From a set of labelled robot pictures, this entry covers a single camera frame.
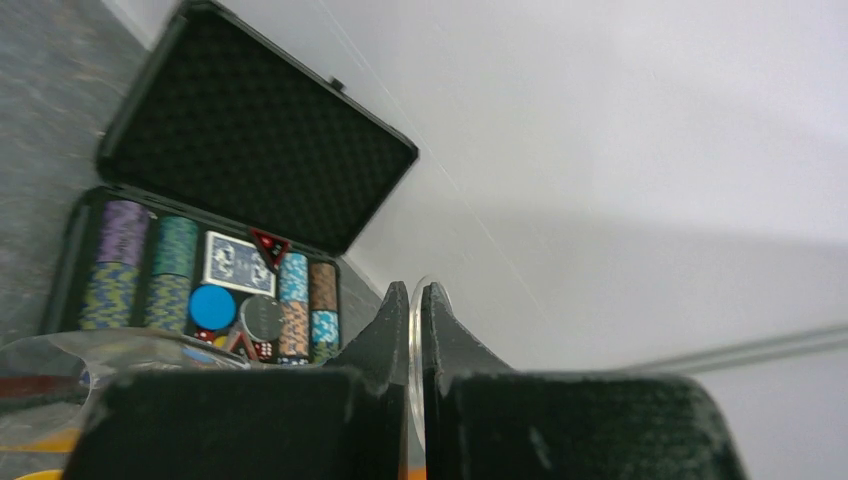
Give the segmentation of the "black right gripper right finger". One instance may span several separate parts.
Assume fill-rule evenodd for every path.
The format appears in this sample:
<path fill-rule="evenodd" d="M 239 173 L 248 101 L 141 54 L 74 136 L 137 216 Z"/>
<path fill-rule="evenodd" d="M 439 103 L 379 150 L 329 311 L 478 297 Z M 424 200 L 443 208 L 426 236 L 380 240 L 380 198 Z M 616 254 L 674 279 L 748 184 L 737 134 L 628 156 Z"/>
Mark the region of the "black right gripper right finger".
<path fill-rule="evenodd" d="M 742 479 L 723 414 L 696 381 L 520 371 L 419 297 L 422 434 L 431 479 Z"/>

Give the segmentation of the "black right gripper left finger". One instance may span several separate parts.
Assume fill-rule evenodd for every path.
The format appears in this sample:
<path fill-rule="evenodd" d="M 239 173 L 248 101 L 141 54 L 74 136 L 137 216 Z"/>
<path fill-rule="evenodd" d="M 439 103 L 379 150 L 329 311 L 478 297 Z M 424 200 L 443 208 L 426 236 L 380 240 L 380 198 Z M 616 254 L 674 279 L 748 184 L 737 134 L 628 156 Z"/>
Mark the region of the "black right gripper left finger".
<path fill-rule="evenodd" d="M 67 479 L 403 479 L 409 299 L 321 365 L 150 371 L 113 381 Z"/>

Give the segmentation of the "clear wine glass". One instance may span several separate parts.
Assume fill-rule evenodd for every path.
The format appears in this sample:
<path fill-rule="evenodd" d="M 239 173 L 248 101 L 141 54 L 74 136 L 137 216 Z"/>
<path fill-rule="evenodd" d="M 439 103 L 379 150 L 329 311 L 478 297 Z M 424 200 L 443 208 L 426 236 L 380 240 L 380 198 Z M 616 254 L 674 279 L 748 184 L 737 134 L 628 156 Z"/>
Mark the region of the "clear wine glass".
<path fill-rule="evenodd" d="M 274 364 L 249 360 L 187 336 L 144 328 L 52 333 L 16 340 L 1 349 L 1 378 L 76 377 L 87 396 L 59 394 L 1 398 L 1 445 L 35 441 L 79 429 L 114 381 L 161 372 L 263 371 Z"/>

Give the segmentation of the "yellow plastic wine glass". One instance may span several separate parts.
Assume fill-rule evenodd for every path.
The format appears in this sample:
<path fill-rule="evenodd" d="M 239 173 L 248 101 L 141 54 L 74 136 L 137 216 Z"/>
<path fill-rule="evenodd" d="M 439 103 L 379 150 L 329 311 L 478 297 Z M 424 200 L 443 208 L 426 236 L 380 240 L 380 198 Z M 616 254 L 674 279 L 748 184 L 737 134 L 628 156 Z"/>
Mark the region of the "yellow plastic wine glass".
<path fill-rule="evenodd" d="M 79 429 L 66 429 L 18 445 L 2 444 L 1 478 L 60 479 L 79 437 Z"/>

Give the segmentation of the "red plastic wine glass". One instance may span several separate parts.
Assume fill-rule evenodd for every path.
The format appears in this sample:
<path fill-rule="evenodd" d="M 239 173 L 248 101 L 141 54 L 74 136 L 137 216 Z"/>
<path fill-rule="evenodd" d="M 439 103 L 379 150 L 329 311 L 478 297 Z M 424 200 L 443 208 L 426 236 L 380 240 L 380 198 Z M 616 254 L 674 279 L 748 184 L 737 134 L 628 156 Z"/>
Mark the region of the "red plastic wine glass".
<path fill-rule="evenodd" d="M 2 399 L 23 399 L 43 395 L 88 395 L 76 377 L 68 376 L 17 376 L 1 378 Z"/>

